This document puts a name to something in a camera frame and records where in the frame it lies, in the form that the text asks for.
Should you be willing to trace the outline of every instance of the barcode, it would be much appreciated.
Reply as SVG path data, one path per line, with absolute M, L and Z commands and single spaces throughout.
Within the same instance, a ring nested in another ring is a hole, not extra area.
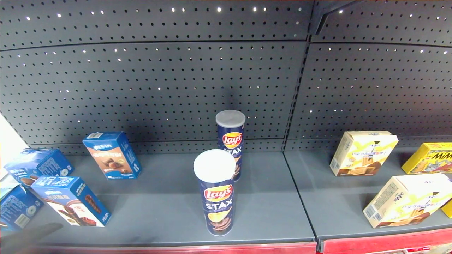
M 375 219 L 377 219 L 377 221 L 381 221 L 381 215 L 379 213 L 377 213 L 375 215 Z
M 372 217 L 374 214 L 375 214 L 375 209 L 373 208 L 373 205 L 370 205 L 370 206 L 368 206 L 367 208 L 366 208 L 366 211 L 365 211 L 365 213 L 366 213 L 366 215 L 367 215 L 367 217 Z
M 102 132 L 101 133 L 91 133 L 87 138 L 100 138 L 100 136 L 102 136 Z
M 16 223 L 16 225 L 18 225 L 19 227 L 24 228 L 29 221 L 30 219 L 25 216 L 25 214 L 21 214 L 14 223 Z
M 333 169 L 338 169 L 339 168 L 339 163 L 337 162 L 336 159 L 333 159 L 333 161 L 331 162 Z

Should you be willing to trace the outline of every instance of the cream-colored snack box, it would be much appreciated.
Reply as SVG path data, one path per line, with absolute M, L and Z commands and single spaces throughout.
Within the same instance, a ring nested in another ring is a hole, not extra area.
M 345 132 L 330 163 L 336 176 L 373 175 L 399 140 L 390 132 Z
M 373 228 L 418 224 L 452 197 L 442 174 L 393 176 L 363 213 Z

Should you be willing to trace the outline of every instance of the gray plastic lid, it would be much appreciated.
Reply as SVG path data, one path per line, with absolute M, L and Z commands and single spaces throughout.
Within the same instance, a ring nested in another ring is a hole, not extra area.
M 215 116 L 217 124 L 224 128 L 237 128 L 245 124 L 245 115 L 237 110 L 223 110 Z

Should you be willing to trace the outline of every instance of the yellow snack box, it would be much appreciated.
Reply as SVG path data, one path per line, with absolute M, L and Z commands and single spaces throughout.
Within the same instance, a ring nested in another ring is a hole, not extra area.
M 407 174 L 452 173 L 452 143 L 422 143 L 402 169 Z
M 422 222 L 452 197 L 444 174 L 393 176 L 363 210 L 373 228 Z
M 336 176 L 373 175 L 399 140 L 390 132 L 345 132 L 330 163 Z
M 447 215 L 447 217 L 452 219 L 452 199 L 441 208 L 441 210 Z

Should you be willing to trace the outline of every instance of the cardboard box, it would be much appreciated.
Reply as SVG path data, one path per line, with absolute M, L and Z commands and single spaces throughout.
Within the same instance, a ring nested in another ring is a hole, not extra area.
M 423 143 L 402 169 L 407 174 L 452 173 L 452 143 Z
M 363 213 L 373 228 L 418 224 L 452 197 L 444 174 L 393 176 Z
M 450 219 L 452 219 L 452 199 L 445 204 L 441 210 L 446 214 L 447 217 L 449 217 Z
M 72 226 L 107 224 L 111 214 L 80 177 L 42 176 L 31 186 Z
M 4 168 L 27 188 L 42 175 L 68 176 L 74 171 L 59 149 L 24 149 Z
M 140 174 L 141 165 L 124 132 L 91 133 L 83 144 L 107 179 L 133 179 Z
M 431 251 L 428 254 L 449 254 L 452 252 L 452 243 L 444 245 L 430 246 Z
M 18 183 L 0 183 L 1 230 L 21 230 L 43 203 Z
M 345 132 L 330 163 L 336 176 L 373 175 L 399 140 L 390 132 Z

